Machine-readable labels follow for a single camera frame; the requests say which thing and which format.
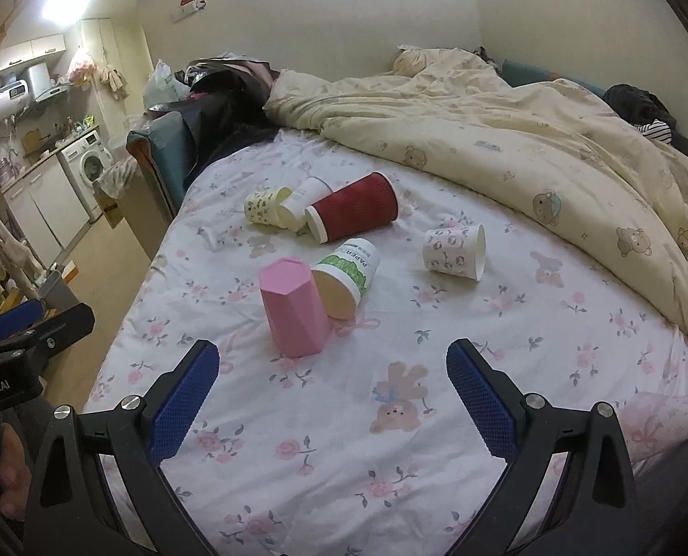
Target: ceiling light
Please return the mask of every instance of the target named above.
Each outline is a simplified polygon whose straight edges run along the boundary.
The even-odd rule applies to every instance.
[[[82,18],[91,0],[46,0],[43,18],[56,25],[67,27]]]

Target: silver bolt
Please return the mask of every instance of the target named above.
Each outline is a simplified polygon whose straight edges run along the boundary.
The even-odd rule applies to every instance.
[[[611,418],[614,415],[614,408],[606,402],[602,401],[602,403],[596,406],[596,409],[604,418]]]
[[[541,410],[546,405],[545,398],[536,393],[529,393],[527,395],[527,405],[533,410]]]
[[[57,420],[68,418],[68,416],[71,415],[71,408],[68,407],[68,405],[60,405],[56,408],[56,411],[53,412],[53,415],[56,417]]]
[[[137,395],[128,395],[120,401],[120,407],[124,410],[134,410],[141,404],[141,398]]]

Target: pink geometric cup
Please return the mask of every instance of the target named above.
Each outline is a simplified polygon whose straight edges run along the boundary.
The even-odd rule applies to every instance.
[[[331,330],[308,264],[283,257],[259,273],[272,338],[286,357],[320,353]]]

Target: hanging plastic bag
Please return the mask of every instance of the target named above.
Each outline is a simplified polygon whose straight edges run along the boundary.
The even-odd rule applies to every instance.
[[[188,96],[189,87],[176,81],[169,65],[159,61],[143,89],[143,106],[148,110],[155,104],[186,100]]]
[[[79,46],[68,67],[68,81],[81,86],[87,83],[96,72],[97,65],[94,63],[94,59],[89,56],[86,50]]]

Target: blanket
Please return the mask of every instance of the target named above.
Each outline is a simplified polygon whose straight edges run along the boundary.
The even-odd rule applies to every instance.
[[[530,216],[688,334],[688,159],[586,88],[511,88],[467,51],[412,49],[382,76],[284,71],[265,110]]]

